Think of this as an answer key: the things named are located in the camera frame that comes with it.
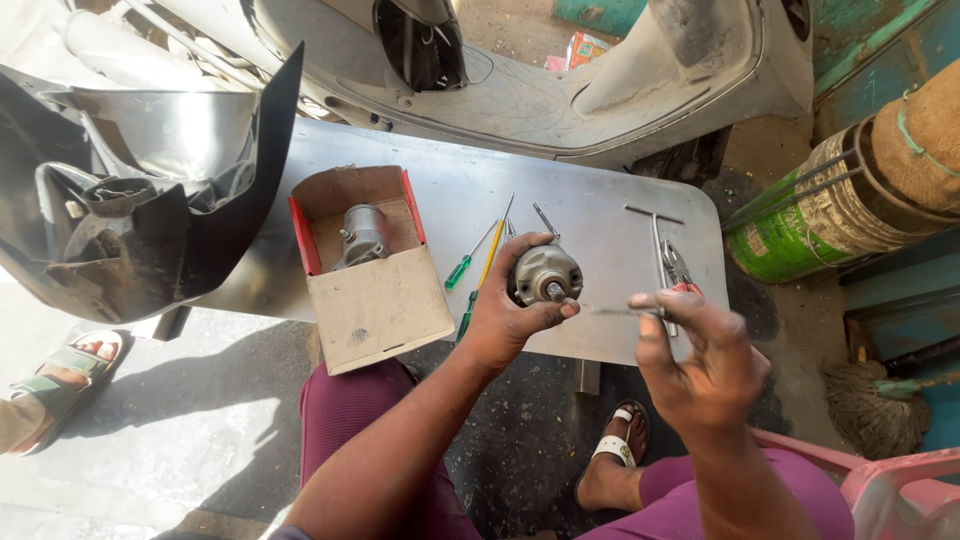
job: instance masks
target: hand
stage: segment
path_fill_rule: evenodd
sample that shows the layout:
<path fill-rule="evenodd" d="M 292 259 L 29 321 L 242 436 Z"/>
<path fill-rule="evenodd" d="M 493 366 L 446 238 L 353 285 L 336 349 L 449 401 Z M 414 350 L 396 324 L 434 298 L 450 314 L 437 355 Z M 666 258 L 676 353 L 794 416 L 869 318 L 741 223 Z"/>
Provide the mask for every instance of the hand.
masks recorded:
<path fill-rule="evenodd" d="M 480 287 L 470 326 L 460 347 L 468 348 L 478 360 L 497 370 L 497 374 L 514 361 L 531 335 L 553 328 L 580 312 L 580 305 L 570 298 L 564 302 L 537 302 L 520 307 L 507 296 L 507 280 L 516 260 L 530 248 L 551 240 L 551 233 L 527 233 L 510 240 L 500 249 Z"/>
<path fill-rule="evenodd" d="M 654 406 L 685 443 L 742 434 L 770 362 L 750 345 L 743 317 L 690 292 L 637 294 L 630 307 L 666 308 L 690 335 L 693 352 L 675 362 L 659 317 L 640 316 L 634 356 Z"/>

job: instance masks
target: green screwdriver handle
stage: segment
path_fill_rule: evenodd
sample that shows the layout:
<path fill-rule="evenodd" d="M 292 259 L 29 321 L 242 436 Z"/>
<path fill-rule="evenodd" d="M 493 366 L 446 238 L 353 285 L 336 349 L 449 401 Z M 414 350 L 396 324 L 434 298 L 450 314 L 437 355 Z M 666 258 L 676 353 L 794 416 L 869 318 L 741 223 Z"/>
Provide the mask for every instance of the green screwdriver handle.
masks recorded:
<path fill-rule="evenodd" d="M 457 284 L 457 281 L 460 280 L 460 277 L 464 275 L 464 272 L 467 270 L 467 267 L 470 266 L 472 257 L 469 255 L 464 255 L 464 259 L 460 261 L 460 264 L 453 269 L 453 272 L 450 272 L 450 277 L 444 282 L 444 287 L 446 290 L 453 290 L 453 285 Z"/>
<path fill-rule="evenodd" d="M 464 318 L 460 320 L 460 329 L 457 330 L 457 341 L 455 343 L 460 343 L 460 340 L 464 338 L 464 334 L 467 333 L 467 327 L 470 326 L 470 315 L 473 314 L 473 303 L 477 301 L 477 291 L 470 293 L 470 303 L 467 306 L 467 312 L 464 313 Z"/>

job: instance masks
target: foot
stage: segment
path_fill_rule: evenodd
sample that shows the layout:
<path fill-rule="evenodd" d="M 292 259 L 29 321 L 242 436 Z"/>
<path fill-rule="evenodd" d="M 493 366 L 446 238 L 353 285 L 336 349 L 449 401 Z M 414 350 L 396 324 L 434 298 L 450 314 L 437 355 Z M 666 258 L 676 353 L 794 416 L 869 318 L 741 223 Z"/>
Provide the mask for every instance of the foot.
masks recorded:
<path fill-rule="evenodd" d="M 630 436 L 627 437 L 627 421 L 613 417 L 604 431 L 604 436 L 616 435 L 627 441 L 634 461 L 639 462 L 647 452 L 646 419 L 633 405 L 620 408 L 634 415 L 630 422 Z M 637 512 L 643 508 L 640 503 L 639 482 L 643 474 L 642 467 L 627 467 L 623 460 L 610 453 L 597 454 L 590 460 L 584 479 L 577 486 L 577 501 L 588 511 L 595 512 L 604 508 L 617 508 Z"/>
<path fill-rule="evenodd" d="M 104 343 L 103 341 L 80 341 L 75 343 L 73 346 L 81 351 L 99 356 L 107 361 L 113 361 L 116 358 L 117 350 L 120 348 L 119 343 Z M 53 379 L 67 384 L 74 390 L 83 390 L 88 384 L 90 384 L 90 381 L 83 375 L 54 364 L 43 364 L 40 366 L 40 369 L 36 370 L 36 374 L 52 377 Z M 47 412 L 46 416 L 43 417 L 43 423 L 40 424 L 40 427 L 37 428 L 32 435 L 27 437 L 27 440 L 13 448 L 13 450 L 10 450 L 10 453 L 21 454 L 29 451 L 34 444 L 36 444 L 36 441 L 40 440 L 40 437 L 43 436 L 43 433 L 45 433 L 53 425 L 53 423 L 53 415 Z"/>

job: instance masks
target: purple pants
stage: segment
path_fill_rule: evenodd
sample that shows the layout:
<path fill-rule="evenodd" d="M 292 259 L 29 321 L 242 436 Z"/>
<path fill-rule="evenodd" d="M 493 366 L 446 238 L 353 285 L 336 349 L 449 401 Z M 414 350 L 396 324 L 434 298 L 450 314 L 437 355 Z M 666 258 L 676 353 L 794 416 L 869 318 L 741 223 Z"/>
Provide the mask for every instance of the purple pants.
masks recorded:
<path fill-rule="evenodd" d="M 334 452 L 414 387 L 395 358 L 337 377 L 321 364 L 300 391 L 303 450 L 300 487 Z M 840 490 L 819 468 L 787 451 L 764 450 L 783 482 L 800 500 L 822 540 L 853 539 L 853 518 Z M 643 510 L 596 528 L 584 540 L 702 539 L 700 509 L 689 457 L 668 457 L 647 467 L 638 489 Z M 279 529 L 274 538 L 302 538 Z M 480 534 L 457 500 L 441 461 L 420 492 L 396 536 L 417 539 L 479 540 Z"/>

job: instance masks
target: plastic chair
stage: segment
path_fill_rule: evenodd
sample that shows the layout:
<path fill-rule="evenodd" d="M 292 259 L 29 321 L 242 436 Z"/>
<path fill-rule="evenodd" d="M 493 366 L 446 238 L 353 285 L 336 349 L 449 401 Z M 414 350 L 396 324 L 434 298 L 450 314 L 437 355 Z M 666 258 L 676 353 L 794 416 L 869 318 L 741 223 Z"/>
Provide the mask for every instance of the plastic chair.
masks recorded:
<path fill-rule="evenodd" d="M 754 439 L 846 477 L 856 540 L 960 538 L 960 486 L 934 479 L 960 473 L 960 448 L 871 461 L 770 431 L 754 430 Z"/>

